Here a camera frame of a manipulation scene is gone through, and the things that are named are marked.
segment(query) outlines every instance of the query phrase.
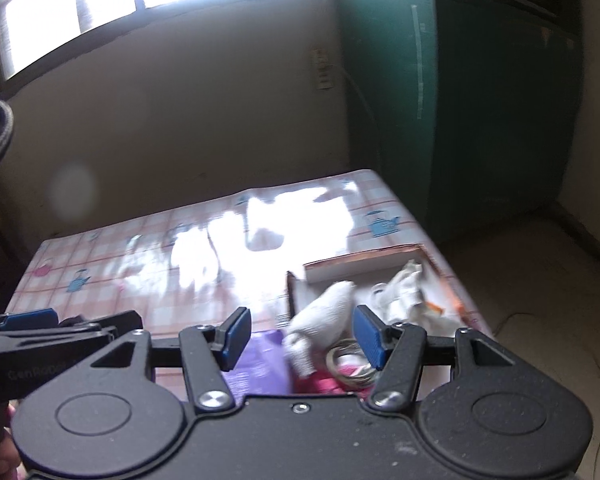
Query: blue gripper pad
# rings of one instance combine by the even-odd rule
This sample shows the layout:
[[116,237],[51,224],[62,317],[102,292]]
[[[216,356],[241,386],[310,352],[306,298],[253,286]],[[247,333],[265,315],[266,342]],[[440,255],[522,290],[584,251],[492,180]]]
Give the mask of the blue gripper pad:
[[382,344],[382,332],[364,311],[360,308],[353,310],[353,337],[365,353],[373,368],[382,370],[389,359],[389,351]]
[[251,311],[245,311],[226,332],[218,366],[223,372],[233,370],[244,347],[251,339]]
[[38,330],[40,328],[56,328],[58,326],[58,314],[52,308],[22,312],[20,314],[9,314],[0,323],[3,332],[11,330]]

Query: plaid tablecloth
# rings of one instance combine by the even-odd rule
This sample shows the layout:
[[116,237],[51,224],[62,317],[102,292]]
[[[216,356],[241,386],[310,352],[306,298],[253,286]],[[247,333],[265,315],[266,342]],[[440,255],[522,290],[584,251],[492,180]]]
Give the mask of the plaid tablecloth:
[[[7,312],[51,307],[64,319],[134,309],[154,336],[175,336],[247,306],[254,330],[267,330],[286,312],[288,270],[303,277],[309,262],[409,243],[425,245],[471,324],[484,330],[433,242],[371,170],[250,189],[46,240]],[[159,382],[170,386],[168,376]]]

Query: wall socket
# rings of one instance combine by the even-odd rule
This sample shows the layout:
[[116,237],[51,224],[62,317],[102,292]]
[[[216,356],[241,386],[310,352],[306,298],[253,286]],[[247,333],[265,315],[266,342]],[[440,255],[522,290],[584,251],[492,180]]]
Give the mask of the wall socket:
[[331,65],[329,64],[329,56],[327,55],[327,51],[323,48],[316,48],[311,51],[311,56],[314,62],[318,90],[327,90],[329,88],[333,88]]

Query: silver screw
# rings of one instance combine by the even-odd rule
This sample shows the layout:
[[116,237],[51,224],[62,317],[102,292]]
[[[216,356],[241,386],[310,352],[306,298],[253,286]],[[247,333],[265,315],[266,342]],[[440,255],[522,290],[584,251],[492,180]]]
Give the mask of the silver screw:
[[375,394],[371,399],[372,404],[378,408],[378,410],[384,412],[392,412],[396,408],[402,406],[404,401],[404,395],[400,392],[394,392],[393,390]]
[[305,404],[304,402],[300,402],[299,404],[294,404],[291,409],[294,411],[294,413],[302,415],[303,413],[307,413],[311,409],[311,406]]
[[198,402],[208,410],[220,410],[231,402],[231,397],[220,390],[211,390],[198,397]]

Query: purple plastic bag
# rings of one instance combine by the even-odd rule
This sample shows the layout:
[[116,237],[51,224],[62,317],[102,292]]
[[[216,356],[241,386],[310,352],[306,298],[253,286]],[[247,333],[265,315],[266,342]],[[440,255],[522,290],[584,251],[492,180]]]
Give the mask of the purple plastic bag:
[[241,404],[248,394],[291,393],[291,376],[282,348],[282,338],[280,330],[251,334],[235,368],[223,373],[236,404]]

